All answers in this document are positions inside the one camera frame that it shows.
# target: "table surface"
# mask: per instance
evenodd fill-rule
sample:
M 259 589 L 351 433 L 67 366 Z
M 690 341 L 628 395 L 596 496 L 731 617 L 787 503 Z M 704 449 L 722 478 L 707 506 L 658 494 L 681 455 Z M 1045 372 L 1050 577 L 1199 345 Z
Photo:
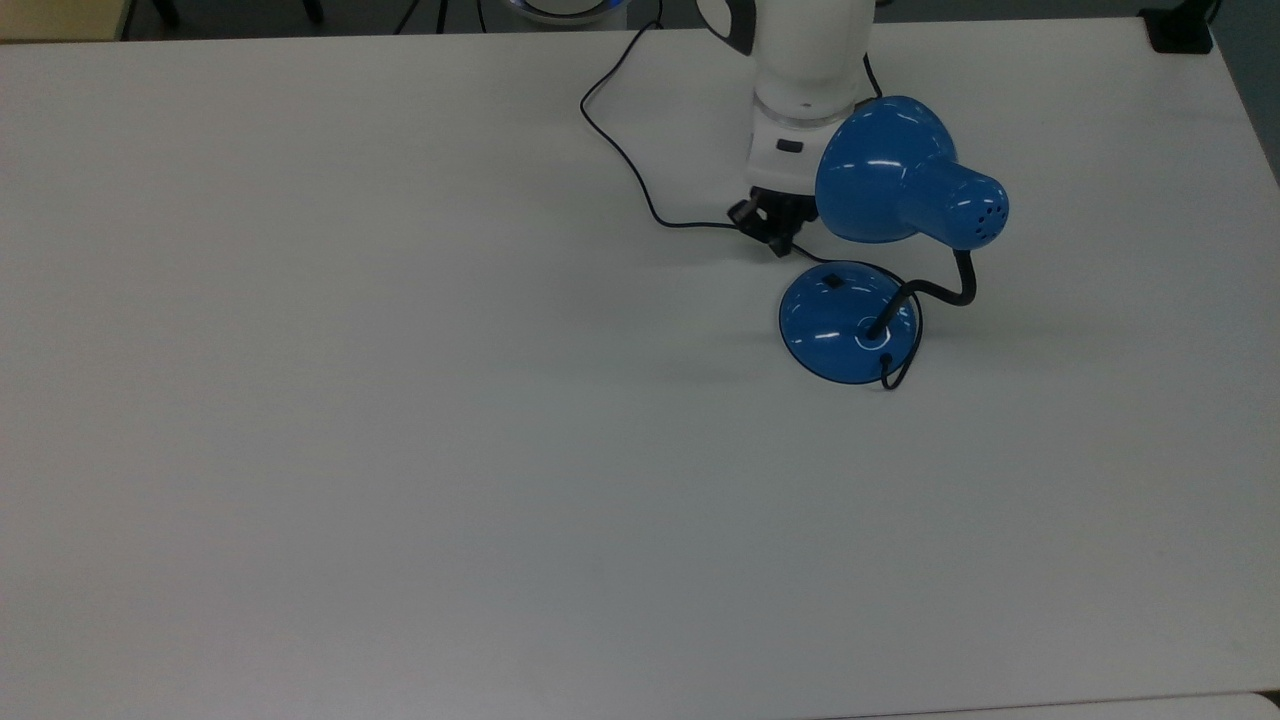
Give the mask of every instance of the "table surface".
M 0 42 L 119 40 L 128 0 L 0 0 Z
M 878 27 L 1012 213 L 896 393 L 649 222 L 628 36 L 0 47 L 0 715 L 800 719 L 1280 685 L 1280 192 L 1138 20 Z M 595 104 L 676 219 L 751 64 Z M 928 238 L 810 250 L 952 282 Z

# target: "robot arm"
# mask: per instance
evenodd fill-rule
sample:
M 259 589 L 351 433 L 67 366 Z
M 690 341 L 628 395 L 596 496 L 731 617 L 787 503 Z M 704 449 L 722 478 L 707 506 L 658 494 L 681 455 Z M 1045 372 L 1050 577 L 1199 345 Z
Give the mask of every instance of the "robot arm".
M 814 183 L 827 143 L 869 95 L 863 56 L 876 0 L 699 0 L 710 31 L 756 63 L 751 196 L 730 210 L 776 255 L 818 218 Z

